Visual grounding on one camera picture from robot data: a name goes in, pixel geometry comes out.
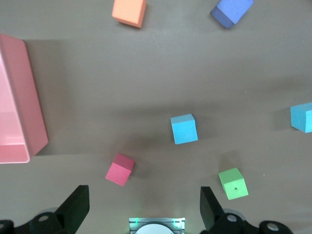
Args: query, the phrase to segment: pink container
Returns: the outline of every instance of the pink container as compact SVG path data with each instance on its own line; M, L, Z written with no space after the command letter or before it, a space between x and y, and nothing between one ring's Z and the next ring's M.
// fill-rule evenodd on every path
M25 42L0 34L0 163L25 163L48 143Z

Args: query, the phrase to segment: cube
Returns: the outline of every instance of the cube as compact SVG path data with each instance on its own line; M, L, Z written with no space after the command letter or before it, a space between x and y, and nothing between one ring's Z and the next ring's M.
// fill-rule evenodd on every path
M229 200L248 195L244 177L237 168L220 172L219 177Z
M105 178L120 186L124 186L132 172L134 164L134 160L122 154L117 154Z
M291 107L291 125L304 133L312 132L312 102Z
M221 0L210 14L229 29L239 22L253 3L254 0Z
M115 0L112 16L121 23L141 28L146 0Z
M0 164L29 162L47 143L26 44L0 34Z
M171 118L175 144L198 140L195 119L191 114Z

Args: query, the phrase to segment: blue cube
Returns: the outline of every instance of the blue cube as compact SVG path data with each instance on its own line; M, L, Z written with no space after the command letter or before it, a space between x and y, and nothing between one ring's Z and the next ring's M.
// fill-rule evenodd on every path
M312 132L312 102L291 107L292 127L305 133Z
M191 114L171 118L175 144L198 140L195 119Z
M252 6L254 0L221 0L210 13L225 28L231 28L239 22Z

